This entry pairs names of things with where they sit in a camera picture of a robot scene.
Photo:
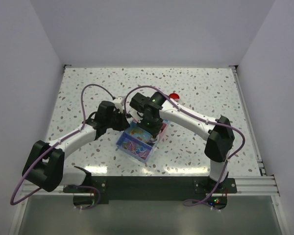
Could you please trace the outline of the pink candy bin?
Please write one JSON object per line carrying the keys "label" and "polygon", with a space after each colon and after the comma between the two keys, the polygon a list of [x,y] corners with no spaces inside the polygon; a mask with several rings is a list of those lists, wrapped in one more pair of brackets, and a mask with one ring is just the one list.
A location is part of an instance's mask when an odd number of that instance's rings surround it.
{"label": "pink candy bin", "polygon": [[133,120],[133,122],[136,123],[139,128],[151,134],[152,137],[158,137],[162,132],[164,132],[167,126],[162,119],[157,119],[156,122],[146,120],[141,120],[140,122]]}

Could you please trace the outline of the purple candy bin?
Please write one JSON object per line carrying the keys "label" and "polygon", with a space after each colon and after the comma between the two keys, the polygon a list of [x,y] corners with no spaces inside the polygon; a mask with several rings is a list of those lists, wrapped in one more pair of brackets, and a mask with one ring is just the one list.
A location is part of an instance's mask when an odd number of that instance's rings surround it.
{"label": "purple candy bin", "polygon": [[126,132],[121,134],[116,142],[116,146],[119,150],[142,163],[146,163],[148,161],[154,150],[152,146]]}

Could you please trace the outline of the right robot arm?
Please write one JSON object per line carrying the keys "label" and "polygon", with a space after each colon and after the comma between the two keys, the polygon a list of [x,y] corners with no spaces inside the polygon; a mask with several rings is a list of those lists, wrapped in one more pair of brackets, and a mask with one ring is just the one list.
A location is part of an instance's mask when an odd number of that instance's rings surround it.
{"label": "right robot arm", "polygon": [[184,107],[171,96],[155,92],[151,97],[135,94],[130,101],[130,114],[140,128],[156,138],[160,135],[163,121],[178,124],[206,141],[204,154],[210,159],[208,186],[213,192],[220,192],[226,186],[228,175],[225,162],[229,157],[235,139],[229,119],[206,117]]}

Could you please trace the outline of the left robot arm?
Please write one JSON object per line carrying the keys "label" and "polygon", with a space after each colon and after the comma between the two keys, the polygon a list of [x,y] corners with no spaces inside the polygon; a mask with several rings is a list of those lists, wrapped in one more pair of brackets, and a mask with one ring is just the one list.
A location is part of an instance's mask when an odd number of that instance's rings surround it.
{"label": "left robot arm", "polygon": [[123,131],[128,128],[123,103],[121,97],[102,101],[96,112],[66,136],[50,142],[37,141],[24,166],[24,179],[47,192],[67,185],[87,192],[92,186],[91,173],[78,166],[66,169],[65,160],[82,146],[98,140],[108,129]]}

